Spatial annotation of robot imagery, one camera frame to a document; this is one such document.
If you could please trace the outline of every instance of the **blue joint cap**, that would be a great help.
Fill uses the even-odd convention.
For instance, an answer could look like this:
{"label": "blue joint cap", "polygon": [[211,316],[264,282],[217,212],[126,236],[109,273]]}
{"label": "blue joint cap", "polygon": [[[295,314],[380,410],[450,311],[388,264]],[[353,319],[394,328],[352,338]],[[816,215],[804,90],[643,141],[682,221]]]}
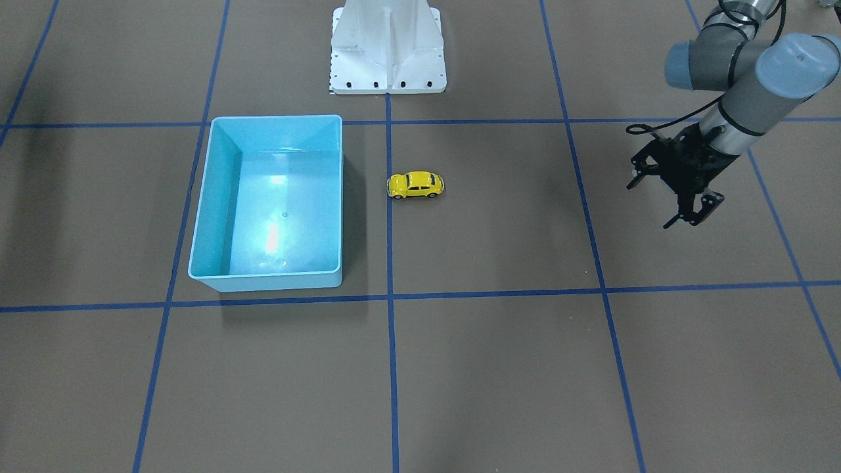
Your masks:
{"label": "blue joint cap", "polygon": [[672,46],[666,56],[666,82],[674,88],[692,90],[692,75],[689,70],[689,46],[685,41]]}
{"label": "blue joint cap", "polygon": [[780,38],[759,55],[756,77],[763,87],[782,98],[808,98],[838,77],[841,41],[823,36],[836,47],[803,33]]}

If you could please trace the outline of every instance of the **yellow toy car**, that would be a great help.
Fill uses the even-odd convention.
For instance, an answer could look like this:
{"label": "yellow toy car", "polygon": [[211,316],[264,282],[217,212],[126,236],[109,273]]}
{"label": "yellow toy car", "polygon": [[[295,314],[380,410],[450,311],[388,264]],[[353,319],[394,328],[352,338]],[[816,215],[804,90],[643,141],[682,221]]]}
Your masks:
{"label": "yellow toy car", "polygon": [[444,179],[427,171],[395,174],[389,178],[386,184],[389,197],[392,199],[403,199],[404,197],[432,198],[444,192]]}

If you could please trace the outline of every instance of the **white bracket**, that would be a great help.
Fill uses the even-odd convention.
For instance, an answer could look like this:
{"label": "white bracket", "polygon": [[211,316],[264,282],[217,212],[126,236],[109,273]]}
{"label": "white bracket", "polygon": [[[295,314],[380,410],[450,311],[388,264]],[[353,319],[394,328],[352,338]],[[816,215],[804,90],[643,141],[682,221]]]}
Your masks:
{"label": "white bracket", "polygon": [[441,12],[426,0],[347,0],[333,12],[331,49],[333,93],[447,88]]}

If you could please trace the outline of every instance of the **blue plastic bin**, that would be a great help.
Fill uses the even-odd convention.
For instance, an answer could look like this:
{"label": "blue plastic bin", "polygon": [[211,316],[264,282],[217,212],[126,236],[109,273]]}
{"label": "blue plastic bin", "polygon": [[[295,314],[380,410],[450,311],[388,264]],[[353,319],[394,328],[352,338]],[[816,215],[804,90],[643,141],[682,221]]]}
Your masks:
{"label": "blue plastic bin", "polygon": [[210,124],[188,273],[220,291],[341,284],[341,117]]}

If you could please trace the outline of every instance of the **gray floor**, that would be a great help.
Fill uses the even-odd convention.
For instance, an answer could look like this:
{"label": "gray floor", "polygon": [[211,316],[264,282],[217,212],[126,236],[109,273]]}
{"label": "gray floor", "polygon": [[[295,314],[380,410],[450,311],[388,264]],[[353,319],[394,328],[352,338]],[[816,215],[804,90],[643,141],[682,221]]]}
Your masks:
{"label": "gray floor", "polygon": [[[714,4],[435,0],[447,91],[340,97],[342,2],[0,2],[0,471],[840,471],[841,85],[701,226],[625,190]],[[338,288],[187,276],[207,124],[260,114],[345,120]]]}

